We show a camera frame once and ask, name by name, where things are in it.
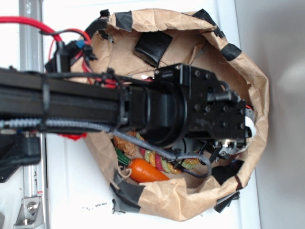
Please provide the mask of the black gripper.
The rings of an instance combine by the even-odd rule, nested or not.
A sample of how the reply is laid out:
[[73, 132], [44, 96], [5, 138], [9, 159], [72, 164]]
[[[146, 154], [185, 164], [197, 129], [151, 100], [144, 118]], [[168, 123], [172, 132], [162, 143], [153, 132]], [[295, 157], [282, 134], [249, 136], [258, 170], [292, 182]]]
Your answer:
[[169, 147], [182, 138], [211, 144], [230, 155], [245, 151], [256, 134], [246, 102], [208, 70], [176, 64], [155, 71], [154, 90], [161, 96], [156, 122], [165, 128], [154, 134], [154, 144]]

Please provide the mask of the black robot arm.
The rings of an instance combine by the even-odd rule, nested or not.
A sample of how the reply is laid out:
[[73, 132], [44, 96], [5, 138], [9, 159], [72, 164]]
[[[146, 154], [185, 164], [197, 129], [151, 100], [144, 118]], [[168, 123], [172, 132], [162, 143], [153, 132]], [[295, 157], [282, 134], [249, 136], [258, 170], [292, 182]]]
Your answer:
[[142, 147], [157, 150], [183, 138], [211, 144], [222, 157], [247, 149], [255, 137], [254, 115], [245, 100], [213, 72], [186, 64], [155, 70], [152, 81], [96, 73], [114, 88], [69, 81], [75, 73], [1, 69], [0, 129], [81, 134], [105, 131], [118, 137], [136, 131]]

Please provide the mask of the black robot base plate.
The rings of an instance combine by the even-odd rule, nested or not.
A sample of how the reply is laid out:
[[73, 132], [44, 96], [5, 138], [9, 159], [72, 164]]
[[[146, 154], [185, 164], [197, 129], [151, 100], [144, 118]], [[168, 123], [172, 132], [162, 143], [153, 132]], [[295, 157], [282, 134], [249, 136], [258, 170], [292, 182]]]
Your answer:
[[0, 135], [0, 182], [7, 182], [20, 166], [41, 161], [41, 141], [38, 136], [23, 134]]

